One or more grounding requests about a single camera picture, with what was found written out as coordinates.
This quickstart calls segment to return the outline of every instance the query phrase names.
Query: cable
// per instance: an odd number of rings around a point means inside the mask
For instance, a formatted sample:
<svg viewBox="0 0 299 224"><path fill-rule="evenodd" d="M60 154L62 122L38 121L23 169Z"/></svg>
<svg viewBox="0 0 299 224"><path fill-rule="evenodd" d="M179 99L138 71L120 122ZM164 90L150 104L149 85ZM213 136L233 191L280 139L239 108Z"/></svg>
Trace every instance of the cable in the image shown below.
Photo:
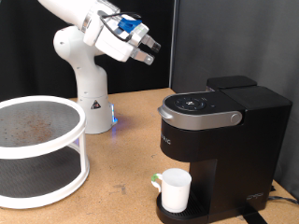
<svg viewBox="0 0 299 224"><path fill-rule="evenodd" d="M120 12L120 13L115 13L115 14L111 14L111 15L101 15L100 12L98 12L97 14L100 16L100 19L101 19L102 23L106 26L106 28L114 36L116 36L119 40L124 41L124 42L128 42L132 38L132 35L128 35L125 39L121 38L120 36L118 36L117 34L115 34L115 32L108 26L108 24L106 24L106 22L104 21L104 19L106 19L108 17L120 16L120 15L123 15L123 14L130 15L133 18L139 18L139 19L141 18L141 16L139 16L135 12Z"/></svg>
<svg viewBox="0 0 299 224"><path fill-rule="evenodd" d="M271 197L268 198L268 201L273 201L273 200L287 200L291 203L299 204L299 202L296 201L295 199L282 198L282 197L279 197L279 196L271 196Z"/></svg>

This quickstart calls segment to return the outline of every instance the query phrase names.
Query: wooden table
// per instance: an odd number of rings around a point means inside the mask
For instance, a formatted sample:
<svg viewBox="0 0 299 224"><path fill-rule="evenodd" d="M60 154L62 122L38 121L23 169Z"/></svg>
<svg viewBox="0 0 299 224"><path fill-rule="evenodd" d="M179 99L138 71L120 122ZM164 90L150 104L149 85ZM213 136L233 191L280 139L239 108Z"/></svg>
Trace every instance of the wooden table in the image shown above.
<svg viewBox="0 0 299 224"><path fill-rule="evenodd" d="M48 223L161 223L156 216L158 190L154 173L172 167L189 170L160 150L161 117L157 108L170 89L109 95L119 123L106 133L87 134L91 171L86 182L69 197L41 208L0 209L0 224ZM270 195L292 198L278 183ZM299 206L271 201L260 212L269 224L298 224ZM241 217L216 223L246 224Z"/></svg>

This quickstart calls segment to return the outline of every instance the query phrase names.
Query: robotic arm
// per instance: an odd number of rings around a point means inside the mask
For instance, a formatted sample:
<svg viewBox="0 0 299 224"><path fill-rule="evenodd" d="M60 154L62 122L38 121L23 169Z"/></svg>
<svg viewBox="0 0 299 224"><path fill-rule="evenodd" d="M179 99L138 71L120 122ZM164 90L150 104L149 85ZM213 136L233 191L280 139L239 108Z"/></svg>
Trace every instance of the robotic arm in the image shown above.
<svg viewBox="0 0 299 224"><path fill-rule="evenodd" d="M107 74L94 63L94 56L107 54L120 62L129 57L151 65L154 57L138 46L143 43L154 52L160 45L149 28L132 12L121 13L107 0L38 0L62 20L75 26L56 33L54 47L75 71L78 104L87 117L85 133L108 131L117 120L107 96Z"/></svg>
<svg viewBox="0 0 299 224"><path fill-rule="evenodd" d="M160 45L148 35L149 28L140 16L121 13L107 0L38 0L62 20L76 25L84 33L83 41L95 45L110 57L126 62L129 57L151 65L154 57L138 46L143 43L158 52Z"/></svg>

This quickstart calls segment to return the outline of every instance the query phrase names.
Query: black wall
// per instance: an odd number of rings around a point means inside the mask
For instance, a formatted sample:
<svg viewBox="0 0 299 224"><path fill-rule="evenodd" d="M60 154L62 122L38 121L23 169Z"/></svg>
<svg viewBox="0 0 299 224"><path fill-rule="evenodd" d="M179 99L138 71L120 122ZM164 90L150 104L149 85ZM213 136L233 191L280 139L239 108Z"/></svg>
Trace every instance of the black wall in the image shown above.
<svg viewBox="0 0 299 224"><path fill-rule="evenodd" d="M275 179L299 199L299 2L178 1L172 89L204 91L209 77L250 77L293 101Z"/></svg>
<svg viewBox="0 0 299 224"><path fill-rule="evenodd" d="M121 11L142 16L162 48L151 66L129 59L121 63L106 55L95 57L107 71L108 92L143 91L168 87L172 41L172 0L111 0ZM71 66L55 52L55 33L67 27L37 0L2 0L0 5L0 101L26 95L77 97Z"/></svg>

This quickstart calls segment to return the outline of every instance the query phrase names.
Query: white mug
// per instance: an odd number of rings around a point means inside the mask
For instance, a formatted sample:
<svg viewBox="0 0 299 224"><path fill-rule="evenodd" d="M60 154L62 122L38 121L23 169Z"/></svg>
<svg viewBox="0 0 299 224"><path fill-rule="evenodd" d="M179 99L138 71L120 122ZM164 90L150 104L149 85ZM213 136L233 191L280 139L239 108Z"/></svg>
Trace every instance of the white mug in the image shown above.
<svg viewBox="0 0 299 224"><path fill-rule="evenodd" d="M156 179L162 180L162 188ZM187 208L192 178L187 171L172 168L155 174L151 178L151 184L162 192L162 206L171 213L180 213Z"/></svg>

